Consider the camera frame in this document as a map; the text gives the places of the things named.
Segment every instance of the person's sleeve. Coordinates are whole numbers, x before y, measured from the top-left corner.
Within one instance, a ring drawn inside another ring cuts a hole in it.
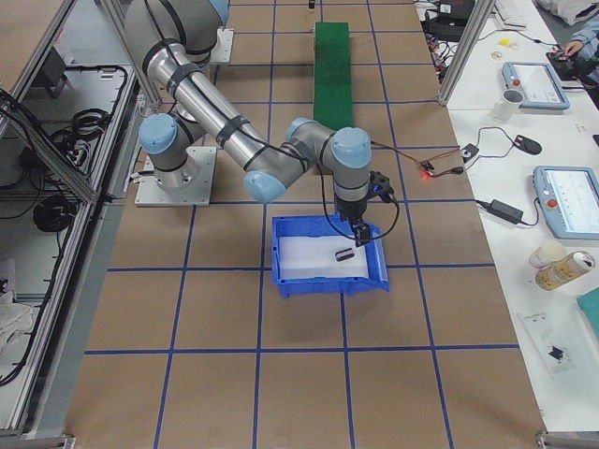
[[[579,40],[583,44],[587,44],[593,38],[599,36],[599,16],[589,21],[584,28],[574,33],[570,38],[572,40]]]

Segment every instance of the person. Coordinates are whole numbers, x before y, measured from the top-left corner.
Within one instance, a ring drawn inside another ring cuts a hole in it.
[[[576,57],[576,64],[581,80],[590,80],[599,84],[599,16],[590,20],[584,28],[570,37],[570,42],[563,48],[566,56]]]

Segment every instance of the tablet screen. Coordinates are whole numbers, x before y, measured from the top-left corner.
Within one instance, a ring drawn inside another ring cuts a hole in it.
[[[589,173],[547,170],[568,232],[599,233],[599,196]]]
[[[529,101],[538,103],[561,103],[562,97],[555,88],[553,79],[544,65],[512,64],[521,82],[524,95]]]

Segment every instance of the person's hand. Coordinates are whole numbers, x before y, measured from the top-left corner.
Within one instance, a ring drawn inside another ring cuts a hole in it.
[[[579,40],[573,40],[571,42],[568,42],[568,45],[566,45],[563,48],[563,52],[566,56],[572,56],[574,53],[578,53],[579,51],[581,51],[582,47],[584,47],[584,44],[582,42],[580,42]]]

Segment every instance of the tablet with blue frame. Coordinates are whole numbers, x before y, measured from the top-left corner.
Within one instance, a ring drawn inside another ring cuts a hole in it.
[[[502,69],[505,84],[524,95],[521,108],[557,109],[570,108],[568,97],[562,89],[560,77],[549,63],[505,63]]]
[[[591,168],[540,166],[533,182],[555,237],[599,240],[599,182]]]

